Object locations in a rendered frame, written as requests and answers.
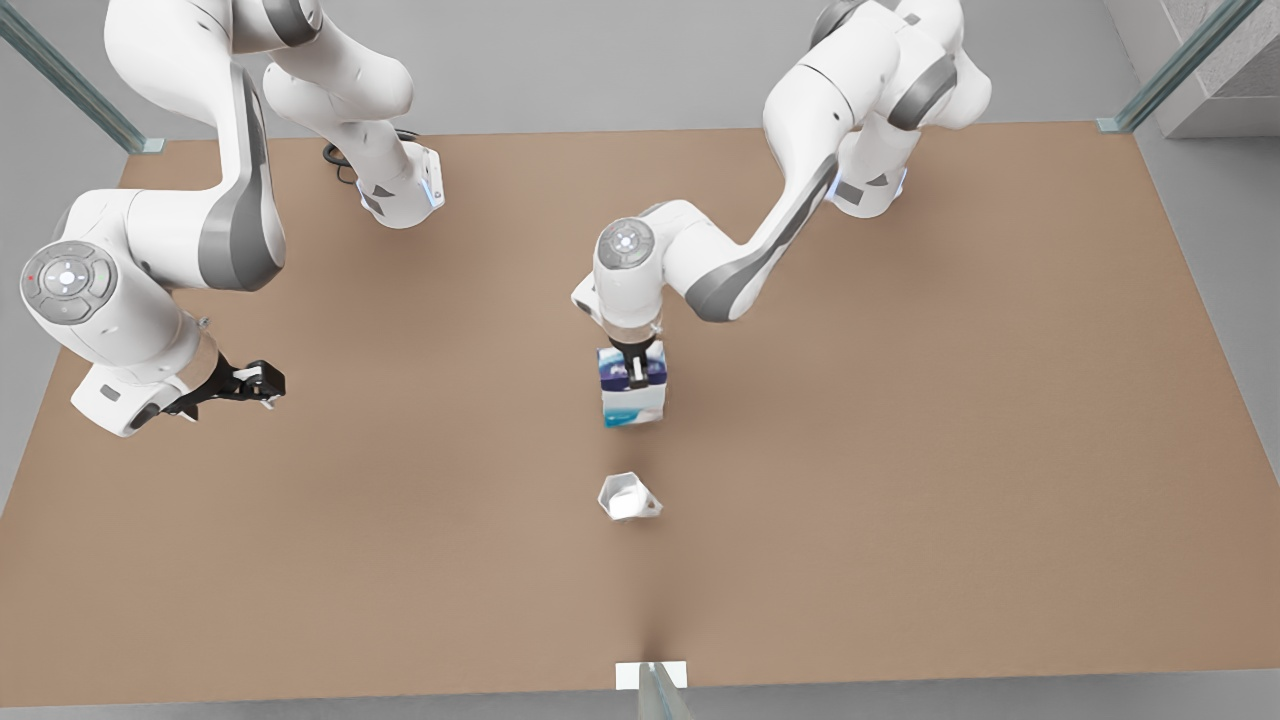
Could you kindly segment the blue and white milk carton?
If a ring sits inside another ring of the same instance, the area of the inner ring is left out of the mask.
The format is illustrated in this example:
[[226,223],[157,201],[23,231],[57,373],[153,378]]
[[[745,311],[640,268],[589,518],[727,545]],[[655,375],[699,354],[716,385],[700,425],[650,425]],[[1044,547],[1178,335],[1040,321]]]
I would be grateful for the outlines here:
[[602,388],[605,427],[628,427],[659,421],[664,416],[667,364],[663,343],[663,384],[641,389],[609,387],[609,348],[596,350],[596,366]]

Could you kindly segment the silver frame post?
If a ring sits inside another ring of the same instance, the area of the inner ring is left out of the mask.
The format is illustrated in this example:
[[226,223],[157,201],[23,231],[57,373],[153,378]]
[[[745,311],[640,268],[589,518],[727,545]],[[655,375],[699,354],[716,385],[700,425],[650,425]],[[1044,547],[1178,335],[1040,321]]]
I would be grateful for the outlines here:
[[1167,138],[1280,135],[1276,76],[1248,94],[1231,79],[1280,42],[1280,0],[1103,0],[1139,88],[1096,122],[1103,135],[1133,135],[1152,120]]
[[614,688],[637,692],[637,720],[695,720],[681,696],[687,678],[685,661],[614,665]]
[[164,138],[146,137],[8,0],[0,0],[0,38],[4,38],[125,152],[140,155],[159,154],[164,150]]

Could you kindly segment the white cup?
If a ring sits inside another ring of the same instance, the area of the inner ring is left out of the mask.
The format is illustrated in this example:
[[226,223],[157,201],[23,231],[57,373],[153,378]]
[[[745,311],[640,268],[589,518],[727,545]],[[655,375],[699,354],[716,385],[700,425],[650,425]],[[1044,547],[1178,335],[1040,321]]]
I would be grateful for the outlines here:
[[657,518],[663,510],[663,503],[634,471],[608,475],[596,501],[612,521]]

